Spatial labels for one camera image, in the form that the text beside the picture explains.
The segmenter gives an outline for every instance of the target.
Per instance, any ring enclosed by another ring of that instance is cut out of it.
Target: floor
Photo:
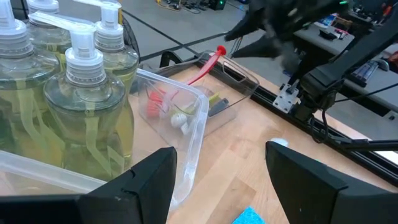
[[[60,13],[91,21],[100,19],[100,9],[82,5],[71,0],[59,0]],[[244,16],[246,6],[228,0],[222,11],[208,9],[200,14],[186,10],[167,10],[156,5],[154,0],[125,0],[124,15],[129,21],[141,52],[143,63],[151,68],[159,67],[163,50],[174,50],[182,59],[205,50],[215,50],[223,44],[231,50],[233,42],[225,42],[223,33],[232,29]],[[241,47],[257,40],[262,35],[257,31],[243,38]],[[270,82],[281,85],[289,79],[282,73],[278,60],[264,58],[234,59]],[[367,135],[371,139],[395,139],[398,125],[388,121],[352,101],[339,103],[328,114]]]

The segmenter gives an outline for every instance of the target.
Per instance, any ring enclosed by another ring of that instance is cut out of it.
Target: plastic bottle
[[[29,17],[70,31],[72,48],[65,52],[66,71],[50,78],[45,98],[65,141],[64,168],[101,180],[124,171],[116,121],[126,94],[123,82],[106,74],[103,54],[95,49],[95,25],[55,14]]]
[[[27,5],[29,14],[37,11],[51,14],[59,12],[59,5],[56,0],[27,0]],[[64,70],[65,51],[72,46],[69,32],[32,19],[29,19],[26,26],[29,31],[29,39],[33,45],[53,52],[61,62],[61,70]]]
[[[14,18],[10,0],[0,0],[0,114],[2,150],[61,166],[63,141],[50,128],[44,83],[59,73],[59,61],[34,49],[26,25]]]
[[[124,157],[131,161],[134,138],[134,117],[128,95],[136,75],[139,56],[130,46],[124,45],[123,26],[118,24],[120,3],[110,0],[74,0],[101,7],[101,21],[96,23],[96,48],[104,54],[104,67],[108,73],[118,76],[126,87],[126,98],[116,131],[122,141]]]

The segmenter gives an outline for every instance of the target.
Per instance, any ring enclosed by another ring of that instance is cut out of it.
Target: white pump nozzle
[[[70,31],[72,48],[65,52],[65,56],[67,77],[71,82],[92,86],[105,80],[103,54],[95,49],[95,25],[92,22],[43,12],[29,14],[29,19]]]
[[[18,57],[32,50],[26,25],[15,19],[10,0],[0,0],[0,55]]]
[[[120,50],[124,47],[123,26],[119,24],[120,3],[113,0],[74,0],[101,7],[101,22],[96,23],[95,44],[101,50]]]
[[[60,7],[57,0],[27,0],[29,14],[34,12],[58,13]]]

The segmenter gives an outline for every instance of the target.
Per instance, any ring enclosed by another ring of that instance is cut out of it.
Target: white ball
[[[187,115],[182,113],[176,113],[175,115],[172,116],[170,122],[173,128],[181,128],[187,122],[187,120],[188,120]]]
[[[271,141],[281,144],[285,147],[287,147],[289,145],[288,141],[286,141],[285,139],[281,139],[281,138],[273,138],[273,139],[271,139]]]

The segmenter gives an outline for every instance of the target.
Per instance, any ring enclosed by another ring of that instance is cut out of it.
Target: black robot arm
[[[301,102],[292,110],[302,121],[308,120],[317,109],[327,110],[335,103],[344,75],[352,68],[366,63],[398,38],[398,13],[394,13],[384,26],[362,38],[347,53],[334,62],[314,68],[300,81],[303,94]]]

